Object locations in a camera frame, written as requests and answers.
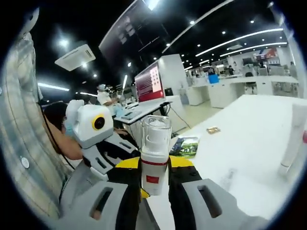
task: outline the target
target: camera lens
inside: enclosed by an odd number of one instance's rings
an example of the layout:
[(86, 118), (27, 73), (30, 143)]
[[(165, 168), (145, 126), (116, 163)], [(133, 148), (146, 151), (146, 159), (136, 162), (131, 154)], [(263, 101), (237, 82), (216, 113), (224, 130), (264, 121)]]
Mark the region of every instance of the camera lens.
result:
[(94, 127), (96, 129), (102, 129), (104, 125), (105, 125), (105, 119), (103, 117), (99, 117), (95, 120)]

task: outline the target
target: plaid shirt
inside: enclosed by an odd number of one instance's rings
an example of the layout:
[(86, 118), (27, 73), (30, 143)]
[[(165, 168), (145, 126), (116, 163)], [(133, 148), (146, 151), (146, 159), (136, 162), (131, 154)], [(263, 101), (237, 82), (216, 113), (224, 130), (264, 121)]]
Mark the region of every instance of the plaid shirt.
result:
[[(0, 145), (8, 170), (34, 211), (58, 218), (59, 196), (69, 171), (54, 151), (37, 107), (41, 92), (30, 34), (14, 44), (1, 75)], [(28, 168), (22, 158), (28, 160)]]

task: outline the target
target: face mask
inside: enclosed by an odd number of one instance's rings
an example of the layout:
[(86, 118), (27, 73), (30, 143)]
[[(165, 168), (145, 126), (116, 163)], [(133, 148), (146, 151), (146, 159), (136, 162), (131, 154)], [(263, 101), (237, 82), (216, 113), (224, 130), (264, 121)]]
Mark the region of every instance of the face mask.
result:
[(72, 129), (72, 124), (68, 122), (67, 120), (64, 121), (64, 126), (65, 126), (65, 135), (68, 137), (74, 137), (74, 132)]

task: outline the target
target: red label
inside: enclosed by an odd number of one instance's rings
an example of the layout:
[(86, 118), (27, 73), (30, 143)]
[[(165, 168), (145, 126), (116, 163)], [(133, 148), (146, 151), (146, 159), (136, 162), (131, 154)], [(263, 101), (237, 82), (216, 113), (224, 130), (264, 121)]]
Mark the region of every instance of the red label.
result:
[(149, 183), (158, 184), (159, 183), (159, 177), (146, 176), (146, 181), (149, 182)]

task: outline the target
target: yellow camera ring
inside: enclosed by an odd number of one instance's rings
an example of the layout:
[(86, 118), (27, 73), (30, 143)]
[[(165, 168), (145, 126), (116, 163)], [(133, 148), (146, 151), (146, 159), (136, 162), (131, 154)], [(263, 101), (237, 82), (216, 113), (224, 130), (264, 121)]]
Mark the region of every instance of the yellow camera ring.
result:
[(99, 114), (92, 120), (92, 127), (94, 130), (98, 131), (105, 126), (105, 122), (103, 114)]

